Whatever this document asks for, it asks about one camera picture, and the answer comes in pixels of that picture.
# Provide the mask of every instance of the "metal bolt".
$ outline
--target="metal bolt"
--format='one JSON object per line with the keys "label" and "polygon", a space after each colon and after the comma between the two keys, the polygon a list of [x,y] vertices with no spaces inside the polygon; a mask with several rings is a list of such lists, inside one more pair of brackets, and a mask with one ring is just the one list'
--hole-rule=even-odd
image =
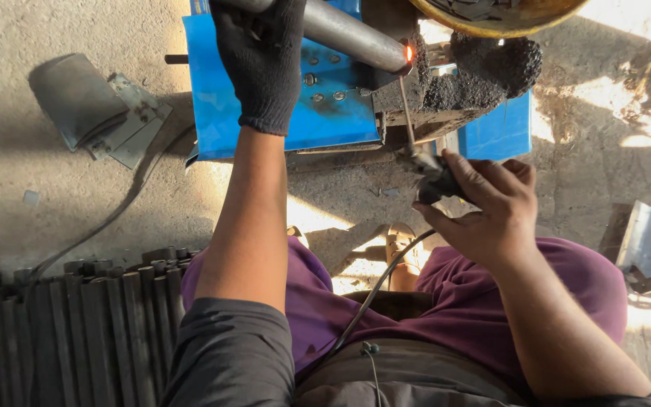
{"label": "metal bolt", "polygon": [[312,73],[307,73],[303,77],[303,83],[305,84],[305,86],[313,86],[317,81],[318,80],[315,79],[315,75],[313,75]]}

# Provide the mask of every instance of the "black cable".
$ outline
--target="black cable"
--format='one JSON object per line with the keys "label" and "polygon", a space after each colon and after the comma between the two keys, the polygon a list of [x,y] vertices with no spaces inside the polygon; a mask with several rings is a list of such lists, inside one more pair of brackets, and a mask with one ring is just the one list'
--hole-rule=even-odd
{"label": "black cable", "polygon": [[409,245],[407,245],[406,248],[403,249],[401,251],[401,253],[399,253],[396,256],[395,259],[393,259],[393,262],[391,262],[391,264],[389,264],[388,267],[385,268],[385,271],[381,275],[381,278],[378,279],[378,282],[375,283],[375,286],[373,287],[371,292],[366,297],[366,300],[363,301],[363,304],[361,305],[361,308],[358,310],[358,313],[356,314],[356,316],[353,317],[353,319],[351,320],[351,323],[348,324],[348,327],[346,328],[346,330],[343,331],[343,333],[338,338],[336,343],[333,344],[333,346],[330,348],[329,352],[321,360],[320,364],[322,364],[323,362],[325,362],[325,361],[329,360],[331,357],[333,357],[333,355],[335,355],[336,352],[338,352],[338,349],[340,349],[341,346],[343,346],[343,342],[345,342],[346,339],[348,339],[348,337],[350,336],[353,329],[356,328],[356,325],[358,324],[358,321],[361,320],[361,317],[363,317],[363,314],[365,314],[366,311],[368,310],[368,307],[370,307],[370,304],[373,302],[373,299],[375,298],[376,293],[378,293],[378,290],[381,288],[381,285],[384,284],[385,279],[387,279],[388,276],[390,276],[391,273],[393,273],[393,269],[396,268],[396,266],[401,261],[401,259],[406,255],[406,253],[408,253],[415,245],[418,245],[421,240],[424,240],[426,237],[429,237],[429,236],[433,235],[434,233],[436,233],[436,231],[434,229],[431,229],[431,230],[429,230],[427,232],[422,233],[419,237],[416,237],[416,239],[414,241],[412,241]]}
{"label": "black cable", "polygon": [[[49,257],[47,260],[41,262],[38,264],[34,270],[31,272],[29,275],[29,283],[24,291],[24,309],[25,309],[25,314],[29,316],[29,310],[31,309],[31,304],[30,302],[32,301],[32,292],[34,290],[34,287],[36,286],[37,281],[39,280],[40,277],[42,277],[42,274],[52,266],[52,264],[56,263],[57,260],[61,259],[63,256],[65,256],[67,253],[70,251],[74,250],[77,248],[77,246],[81,245],[82,243],[85,243],[87,240],[91,239],[92,237],[95,237],[99,232],[103,231],[107,226],[110,226],[114,221],[116,221],[123,213],[124,211],[127,210],[127,208],[130,207],[132,202],[134,202],[137,197],[140,196],[140,193],[142,190],[145,188],[145,185],[147,184],[147,181],[150,179],[150,175],[155,171],[157,168],[157,165],[160,163],[160,160],[162,159],[162,156],[165,155],[165,153],[169,152],[170,149],[180,140],[184,138],[189,132],[193,131],[194,129],[194,124],[188,126],[186,129],[184,129],[180,134],[177,134],[172,141],[165,147],[163,151],[160,153],[156,154],[155,156],[151,156],[149,162],[148,161],[142,161],[140,163],[140,166],[138,167],[138,170],[134,173],[134,178],[132,180],[132,185],[130,186],[130,190],[127,192],[127,196],[124,197],[122,200],[122,203],[106,218],[104,221],[95,229],[91,230],[89,233],[87,233],[84,237],[79,239],[77,243],[74,243],[73,245],[70,245],[69,247],[65,248],[64,250],[60,251],[59,253],[55,254],[54,256]],[[36,331],[37,329],[32,329],[32,344],[36,344]],[[34,390],[34,360],[35,360],[35,354],[36,354],[36,346],[32,347],[32,365],[28,366],[31,367],[31,372],[29,372],[29,377],[31,378],[31,381],[26,384],[27,388],[27,394],[25,395],[25,400],[26,400],[26,406],[30,407],[31,402],[32,402],[32,393]]]}

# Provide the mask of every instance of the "bundle of steel rods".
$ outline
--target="bundle of steel rods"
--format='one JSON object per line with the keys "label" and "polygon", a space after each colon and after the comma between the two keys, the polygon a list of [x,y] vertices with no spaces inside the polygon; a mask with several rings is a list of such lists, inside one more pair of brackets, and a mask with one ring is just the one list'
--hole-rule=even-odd
{"label": "bundle of steel rods", "polygon": [[151,251],[127,270],[79,260],[36,282],[0,273],[0,406],[156,407],[198,252]]}

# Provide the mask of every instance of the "concrete floor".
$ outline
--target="concrete floor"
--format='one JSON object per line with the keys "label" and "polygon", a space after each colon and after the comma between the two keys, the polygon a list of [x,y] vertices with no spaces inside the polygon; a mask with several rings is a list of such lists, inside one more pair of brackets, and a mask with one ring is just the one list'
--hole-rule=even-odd
{"label": "concrete floor", "polygon": [[[185,53],[180,17],[188,13],[186,2],[0,2],[0,270],[34,266],[75,242],[117,207],[133,176],[113,160],[69,153],[28,88],[29,71],[83,52],[104,75],[123,72],[172,103],[163,132],[171,136],[193,121],[183,94],[187,68],[162,58]],[[522,158],[539,170],[539,225],[598,249],[613,204],[651,205],[651,0],[592,2],[533,38],[545,59],[534,88],[533,152]],[[164,245],[205,246],[230,165],[198,163],[186,175],[182,154],[192,142],[179,143],[131,208],[63,261],[113,258],[128,266]],[[401,220],[417,233],[428,228],[410,209],[413,182],[394,164],[290,177],[289,222],[306,232],[339,292],[366,289],[381,272],[383,264],[366,259],[343,262],[378,242],[371,239],[377,226]],[[372,192],[390,187],[400,194]],[[25,190],[41,194],[38,206],[23,204]],[[448,209],[467,208],[450,202]],[[443,244],[425,243],[422,259]],[[49,272],[60,273],[61,263]],[[651,295],[632,295],[629,312],[623,346],[651,377]]]}

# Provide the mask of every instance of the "bare hand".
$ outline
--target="bare hand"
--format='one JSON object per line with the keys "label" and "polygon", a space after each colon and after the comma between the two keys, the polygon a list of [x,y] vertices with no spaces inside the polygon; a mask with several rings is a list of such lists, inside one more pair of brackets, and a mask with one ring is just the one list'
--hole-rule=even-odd
{"label": "bare hand", "polygon": [[466,160],[446,149],[442,155],[458,184],[482,211],[451,219],[430,205],[414,202],[413,208],[426,222],[459,253],[490,271],[519,267],[539,255],[535,168],[515,159],[503,164]]}

